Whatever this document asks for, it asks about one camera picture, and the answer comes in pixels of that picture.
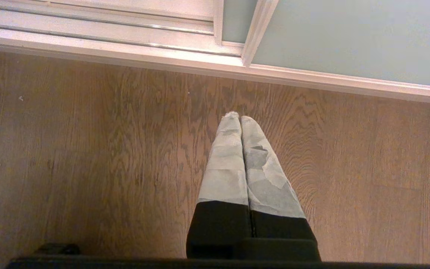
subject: wooden floor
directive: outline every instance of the wooden floor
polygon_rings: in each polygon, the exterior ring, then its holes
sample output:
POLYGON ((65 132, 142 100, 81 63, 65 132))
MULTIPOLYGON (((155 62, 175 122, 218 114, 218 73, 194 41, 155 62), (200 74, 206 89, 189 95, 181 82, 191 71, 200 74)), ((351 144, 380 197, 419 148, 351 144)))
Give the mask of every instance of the wooden floor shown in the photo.
POLYGON ((323 260, 430 263, 430 104, 0 53, 0 267, 184 257, 218 121, 264 129, 323 260))

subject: light blue wall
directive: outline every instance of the light blue wall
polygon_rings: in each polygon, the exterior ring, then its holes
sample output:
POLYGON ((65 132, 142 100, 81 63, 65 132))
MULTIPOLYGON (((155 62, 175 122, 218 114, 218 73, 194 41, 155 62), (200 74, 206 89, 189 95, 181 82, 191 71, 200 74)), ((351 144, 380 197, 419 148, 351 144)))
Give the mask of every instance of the light blue wall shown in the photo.
POLYGON ((225 0, 222 40, 244 43, 255 12, 256 0, 225 0))
POLYGON ((430 0, 280 0, 253 63, 430 85, 430 0))

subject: wood grain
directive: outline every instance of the wood grain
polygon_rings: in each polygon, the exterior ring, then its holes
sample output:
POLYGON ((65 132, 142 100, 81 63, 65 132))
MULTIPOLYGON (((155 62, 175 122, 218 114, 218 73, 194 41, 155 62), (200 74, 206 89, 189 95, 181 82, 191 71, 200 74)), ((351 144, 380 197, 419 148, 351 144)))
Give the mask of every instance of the wood grain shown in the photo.
POLYGON ((265 131, 324 260, 430 262, 430 104, 0 53, 0 268, 54 241, 184 257, 230 110, 265 131))

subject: wall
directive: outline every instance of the wall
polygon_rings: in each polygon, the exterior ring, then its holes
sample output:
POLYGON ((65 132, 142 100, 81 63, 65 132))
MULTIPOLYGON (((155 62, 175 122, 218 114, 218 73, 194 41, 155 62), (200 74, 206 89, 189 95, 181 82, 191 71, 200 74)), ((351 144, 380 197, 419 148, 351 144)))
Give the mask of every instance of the wall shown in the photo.
POLYGON ((244 43, 255 12, 256 0, 225 0, 222 40, 244 43))
POLYGON ((280 0, 253 63, 430 85, 430 0, 280 0))

